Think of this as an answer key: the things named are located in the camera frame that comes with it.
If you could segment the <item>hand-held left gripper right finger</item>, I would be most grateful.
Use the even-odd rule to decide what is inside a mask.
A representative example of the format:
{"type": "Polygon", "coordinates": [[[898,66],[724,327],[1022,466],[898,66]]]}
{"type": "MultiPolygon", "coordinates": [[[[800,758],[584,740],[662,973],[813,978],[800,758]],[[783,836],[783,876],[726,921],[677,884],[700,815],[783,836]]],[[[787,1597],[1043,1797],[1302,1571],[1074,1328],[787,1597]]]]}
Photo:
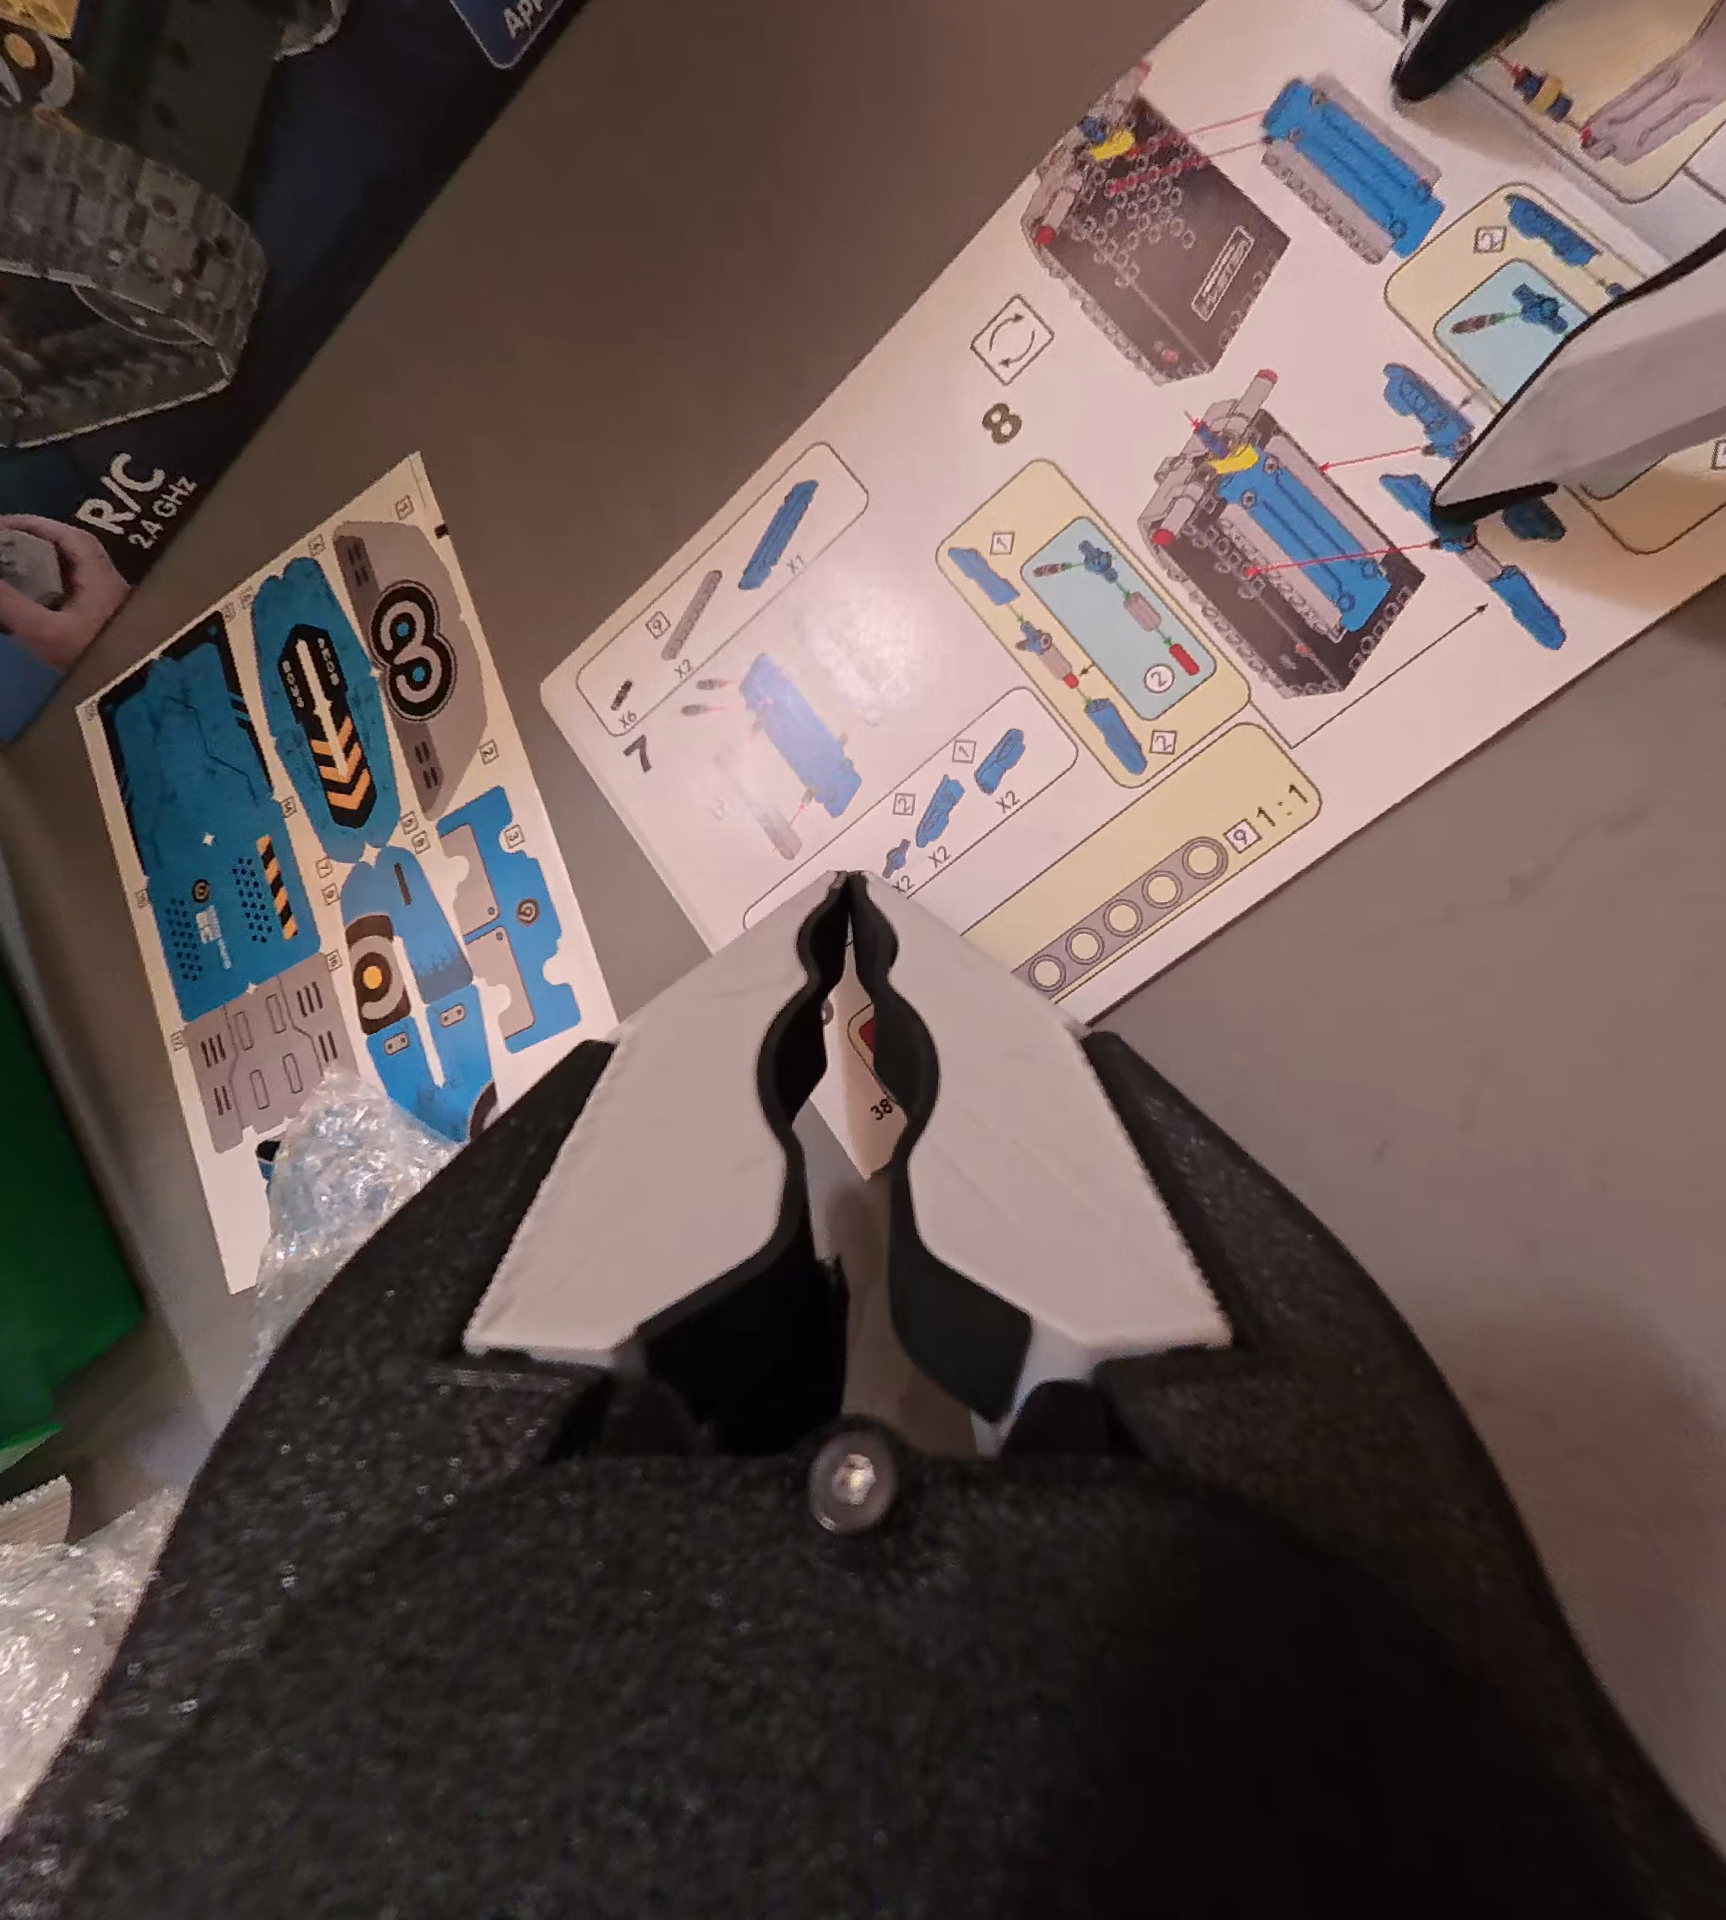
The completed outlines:
{"type": "Polygon", "coordinates": [[[1064,1009],[885,881],[849,877],[892,1151],[892,1320],[979,1427],[1234,1328],[1064,1009]]]}

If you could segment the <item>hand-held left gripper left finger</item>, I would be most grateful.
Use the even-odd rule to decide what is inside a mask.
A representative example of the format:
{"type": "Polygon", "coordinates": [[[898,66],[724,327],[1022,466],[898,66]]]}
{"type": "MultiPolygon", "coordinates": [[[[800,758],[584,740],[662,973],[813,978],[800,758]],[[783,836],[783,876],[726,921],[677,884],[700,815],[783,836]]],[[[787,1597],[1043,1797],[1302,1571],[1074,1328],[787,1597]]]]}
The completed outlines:
{"type": "Polygon", "coordinates": [[[467,1325],[471,1356],[611,1363],[806,1221],[797,1117],[828,1066],[845,874],[823,874],[620,1025],[467,1325]]]}

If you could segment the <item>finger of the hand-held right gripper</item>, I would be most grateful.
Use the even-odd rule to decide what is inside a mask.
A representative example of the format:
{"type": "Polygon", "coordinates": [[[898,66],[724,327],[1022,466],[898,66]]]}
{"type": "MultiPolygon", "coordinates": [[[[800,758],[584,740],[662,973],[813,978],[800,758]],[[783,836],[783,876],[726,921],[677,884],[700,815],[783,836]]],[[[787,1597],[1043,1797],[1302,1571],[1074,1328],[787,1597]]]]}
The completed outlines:
{"type": "Polygon", "coordinates": [[[1477,520],[1726,432],[1726,227],[1593,315],[1437,484],[1434,513],[1477,520]]]}
{"type": "Polygon", "coordinates": [[[1548,1],[1404,1],[1392,88],[1404,104],[1442,93],[1536,19],[1548,1]]]}

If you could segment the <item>instruction booklet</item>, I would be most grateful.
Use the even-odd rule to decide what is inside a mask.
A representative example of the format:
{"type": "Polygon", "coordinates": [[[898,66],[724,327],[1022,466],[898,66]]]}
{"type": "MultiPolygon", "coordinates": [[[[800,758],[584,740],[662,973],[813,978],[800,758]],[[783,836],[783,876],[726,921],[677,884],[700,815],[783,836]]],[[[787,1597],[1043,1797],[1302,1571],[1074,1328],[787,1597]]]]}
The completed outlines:
{"type": "Polygon", "coordinates": [[[872,872],[1102,1013],[1726,574],[1726,428],[1437,530],[1726,225],[1726,3],[1199,3],[542,692],[712,948],[872,872]]]}

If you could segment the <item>sticker sheet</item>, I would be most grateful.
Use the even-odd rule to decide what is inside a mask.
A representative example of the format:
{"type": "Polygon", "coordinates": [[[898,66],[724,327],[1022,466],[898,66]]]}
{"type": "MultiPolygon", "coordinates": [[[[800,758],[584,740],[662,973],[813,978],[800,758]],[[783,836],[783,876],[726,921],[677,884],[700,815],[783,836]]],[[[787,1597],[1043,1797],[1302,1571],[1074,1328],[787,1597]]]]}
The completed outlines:
{"type": "Polygon", "coordinates": [[[617,1025],[417,452],[79,716],[231,1290],[325,1078],[464,1144],[617,1025]]]}

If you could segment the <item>toy building kit box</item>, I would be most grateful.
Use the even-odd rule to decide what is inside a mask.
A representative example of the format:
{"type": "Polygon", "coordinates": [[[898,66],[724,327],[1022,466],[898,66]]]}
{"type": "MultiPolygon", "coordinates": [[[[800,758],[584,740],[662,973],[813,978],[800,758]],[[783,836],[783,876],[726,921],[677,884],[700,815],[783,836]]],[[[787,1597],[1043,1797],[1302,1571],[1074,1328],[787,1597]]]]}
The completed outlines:
{"type": "Polygon", "coordinates": [[[580,10],[0,3],[0,745],[580,10]]]}

